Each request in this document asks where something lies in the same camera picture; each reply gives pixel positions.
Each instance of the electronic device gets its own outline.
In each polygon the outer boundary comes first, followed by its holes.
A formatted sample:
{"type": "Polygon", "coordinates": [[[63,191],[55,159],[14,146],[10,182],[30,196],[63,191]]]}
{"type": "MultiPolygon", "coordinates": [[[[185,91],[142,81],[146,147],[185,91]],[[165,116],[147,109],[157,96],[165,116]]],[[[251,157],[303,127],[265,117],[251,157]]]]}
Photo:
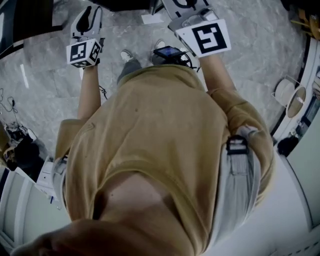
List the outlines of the electronic device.
{"type": "Polygon", "coordinates": [[[179,50],[178,48],[166,46],[163,48],[155,49],[153,53],[164,58],[168,64],[176,64],[196,69],[196,67],[193,67],[192,61],[187,53],[185,51],[179,50]]]}

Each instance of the t-shirt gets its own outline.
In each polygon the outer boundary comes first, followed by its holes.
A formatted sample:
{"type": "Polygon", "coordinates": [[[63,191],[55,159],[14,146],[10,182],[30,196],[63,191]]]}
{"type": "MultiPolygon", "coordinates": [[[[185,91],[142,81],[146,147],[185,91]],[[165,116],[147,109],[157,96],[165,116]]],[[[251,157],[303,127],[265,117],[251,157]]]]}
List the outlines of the t-shirt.
{"type": "Polygon", "coordinates": [[[188,67],[144,68],[119,86],[89,120],[61,123],[55,157],[68,154],[64,198],[70,218],[94,219],[110,179],[141,173],[166,189],[177,215],[151,211],[127,223],[117,209],[102,211],[99,220],[119,224],[121,237],[135,244],[131,255],[199,255],[213,225],[222,146],[240,126],[258,129],[249,146],[261,165],[259,204],[274,169],[268,128],[235,90],[206,93],[188,67]]]}

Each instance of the white wall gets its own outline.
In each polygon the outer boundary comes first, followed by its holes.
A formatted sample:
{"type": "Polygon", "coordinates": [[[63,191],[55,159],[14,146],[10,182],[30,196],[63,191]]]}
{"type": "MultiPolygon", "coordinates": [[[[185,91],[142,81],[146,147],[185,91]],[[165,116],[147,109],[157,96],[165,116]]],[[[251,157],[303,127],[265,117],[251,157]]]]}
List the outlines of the white wall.
{"type": "Polygon", "coordinates": [[[304,206],[295,183],[276,154],[276,172],[267,197],[247,223],[205,255],[269,256],[308,232],[304,206]]]}
{"type": "Polygon", "coordinates": [[[305,194],[315,226],[320,224],[320,111],[293,149],[290,162],[305,194]]]}
{"type": "Polygon", "coordinates": [[[15,231],[17,202],[19,200],[20,191],[21,191],[23,182],[24,182],[23,177],[17,174],[14,176],[13,182],[10,188],[10,192],[8,195],[6,207],[5,207],[3,232],[13,241],[15,240],[14,231],[15,231]]]}
{"type": "Polygon", "coordinates": [[[32,186],[25,211],[23,243],[33,241],[38,236],[57,230],[70,223],[67,212],[50,204],[45,194],[32,186]]]}

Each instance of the white strap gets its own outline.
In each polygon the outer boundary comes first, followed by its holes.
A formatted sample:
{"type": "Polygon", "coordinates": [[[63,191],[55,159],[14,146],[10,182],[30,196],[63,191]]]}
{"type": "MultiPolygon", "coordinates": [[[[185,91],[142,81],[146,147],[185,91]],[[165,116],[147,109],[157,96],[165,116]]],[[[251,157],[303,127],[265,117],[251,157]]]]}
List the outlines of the white strap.
{"type": "Polygon", "coordinates": [[[56,199],[63,205],[65,210],[67,210],[67,207],[64,198],[64,184],[67,172],[67,160],[67,156],[58,158],[54,162],[51,172],[51,182],[57,197],[56,199]]]}
{"type": "MultiPolygon", "coordinates": [[[[250,135],[256,131],[254,127],[242,126],[238,129],[237,134],[248,141],[250,135]]],[[[234,150],[243,150],[236,140],[234,142],[234,150]]],[[[227,145],[223,146],[220,157],[217,202],[206,250],[227,238],[249,217],[258,197],[260,177],[260,162],[252,149],[247,147],[245,153],[230,154],[227,145]]]]}

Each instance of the white box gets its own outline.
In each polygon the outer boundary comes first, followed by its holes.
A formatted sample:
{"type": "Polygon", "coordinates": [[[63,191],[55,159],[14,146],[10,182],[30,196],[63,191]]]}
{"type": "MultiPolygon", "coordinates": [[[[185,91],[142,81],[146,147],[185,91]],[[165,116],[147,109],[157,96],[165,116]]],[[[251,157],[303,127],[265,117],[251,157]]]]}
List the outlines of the white box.
{"type": "Polygon", "coordinates": [[[204,21],[175,31],[178,37],[198,58],[231,50],[224,19],[204,21]]]}
{"type": "Polygon", "coordinates": [[[94,66],[101,51],[101,45],[96,39],[77,42],[66,47],[67,63],[76,68],[94,66]]]}

